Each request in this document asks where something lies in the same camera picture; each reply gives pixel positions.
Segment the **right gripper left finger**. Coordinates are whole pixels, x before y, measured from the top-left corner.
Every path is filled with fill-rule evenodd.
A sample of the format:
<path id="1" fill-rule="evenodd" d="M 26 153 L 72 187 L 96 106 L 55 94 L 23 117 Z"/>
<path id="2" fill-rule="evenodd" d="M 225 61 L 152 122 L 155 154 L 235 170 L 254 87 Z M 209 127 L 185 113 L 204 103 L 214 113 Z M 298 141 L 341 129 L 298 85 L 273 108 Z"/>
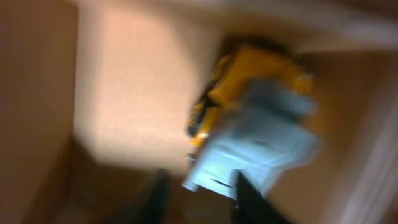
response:
<path id="1" fill-rule="evenodd" d="M 139 209 L 134 224 L 163 224 L 169 207 L 171 183 L 169 172 L 161 169 L 156 173 L 150 192 Z"/>

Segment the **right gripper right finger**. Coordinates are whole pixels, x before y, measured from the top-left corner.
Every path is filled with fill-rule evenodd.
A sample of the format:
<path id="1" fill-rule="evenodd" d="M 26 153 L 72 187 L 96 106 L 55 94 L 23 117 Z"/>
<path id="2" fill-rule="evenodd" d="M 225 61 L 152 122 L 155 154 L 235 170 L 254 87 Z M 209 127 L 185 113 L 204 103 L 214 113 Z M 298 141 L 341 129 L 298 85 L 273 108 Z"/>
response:
<path id="1" fill-rule="evenodd" d="M 235 171 L 235 200 L 231 208 L 234 224 L 292 224 L 250 183 L 240 171 Z"/>

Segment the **yellow grey toy truck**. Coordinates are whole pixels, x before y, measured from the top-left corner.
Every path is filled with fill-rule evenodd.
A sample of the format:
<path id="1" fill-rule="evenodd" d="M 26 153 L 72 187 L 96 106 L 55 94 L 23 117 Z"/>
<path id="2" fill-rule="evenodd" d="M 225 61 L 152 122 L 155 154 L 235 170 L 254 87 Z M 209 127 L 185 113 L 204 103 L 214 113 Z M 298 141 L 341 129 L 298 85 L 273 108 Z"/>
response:
<path id="1" fill-rule="evenodd" d="M 284 171 L 308 164 L 318 144 L 303 125 L 317 108 L 312 84 L 287 52 L 243 45 L 222 55 L 190 110 L 187 131 L 198 152 L 183 186 L 235 198 L 241 171 L 266 194 Z"/>

